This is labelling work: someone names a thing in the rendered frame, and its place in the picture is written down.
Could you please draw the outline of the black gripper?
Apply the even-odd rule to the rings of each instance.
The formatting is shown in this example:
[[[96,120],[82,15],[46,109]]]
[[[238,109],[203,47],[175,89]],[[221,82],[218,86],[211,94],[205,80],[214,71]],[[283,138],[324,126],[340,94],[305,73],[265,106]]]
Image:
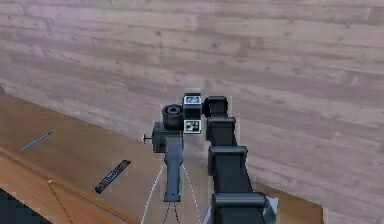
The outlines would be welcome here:
[[[149,196],[145,203],[143,215],[140,224],[145,224],[145,219],[148,214],[149,205],[151,203],[154,191],[160,181],[161,175],[166,165],[166,190],[164,193],[164,202],[180,202],[180,167],[182,167],[184,175],[187,179],[191,190],[193,203],[195,206],[197,224],[202,224],[202,219],[194,191],[192,181],[189,177],[187,168],[183,164],[183,111],[179,104],[169,104],[162,109],[162,120],[156,122],[152,129],[152,134],[143,135],[142,141],[146,143],[148,140],[152,142],[154,153],[164,154],[164,163],[150,190]]]

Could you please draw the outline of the black remote control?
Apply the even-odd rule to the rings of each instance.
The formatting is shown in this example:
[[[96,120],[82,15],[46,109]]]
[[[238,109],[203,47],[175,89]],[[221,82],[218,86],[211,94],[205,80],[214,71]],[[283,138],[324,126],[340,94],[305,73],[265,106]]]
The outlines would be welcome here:
[[[95,186],[95,192],[101,194],[130,164],[128,160],[122,160]]]

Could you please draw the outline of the brown wooden table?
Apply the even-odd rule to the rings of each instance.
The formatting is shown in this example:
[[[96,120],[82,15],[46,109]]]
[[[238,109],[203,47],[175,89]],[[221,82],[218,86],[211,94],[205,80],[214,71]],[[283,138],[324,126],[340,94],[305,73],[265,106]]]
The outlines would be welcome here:
[[[52,135],[19,150],[39,136]],[[0,94],[0,148],[100,199],[140,223],[163,158],[118,133],[37,104]],[[122,160],[131,164],[101,193],[95,186]],[[156,224],[167,210],[165,177],[156,186],[145,224]]]

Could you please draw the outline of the blue pen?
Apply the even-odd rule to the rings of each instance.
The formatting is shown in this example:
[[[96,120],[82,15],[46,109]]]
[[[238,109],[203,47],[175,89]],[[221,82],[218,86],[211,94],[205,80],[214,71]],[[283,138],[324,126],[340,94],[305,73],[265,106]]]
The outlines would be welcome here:
[[[52,135],[52,131],[50,132],[47,132],[41,136],[39,136],[38,138],[34,139],[33,141],[31,141],[30,143],[26,144],[25,146],[23,146],[19,151],[20,152],[23,152],[25,150],[27,150],[28,148],[30,148],[32,145],[42,141],[43,139],[47,138],[48,136]]]

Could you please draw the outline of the black flat object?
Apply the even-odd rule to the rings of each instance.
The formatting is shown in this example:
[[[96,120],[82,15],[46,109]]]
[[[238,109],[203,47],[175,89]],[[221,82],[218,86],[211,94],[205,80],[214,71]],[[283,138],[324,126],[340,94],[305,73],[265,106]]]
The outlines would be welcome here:
[[[53,224],[0,188],[0,224]]]

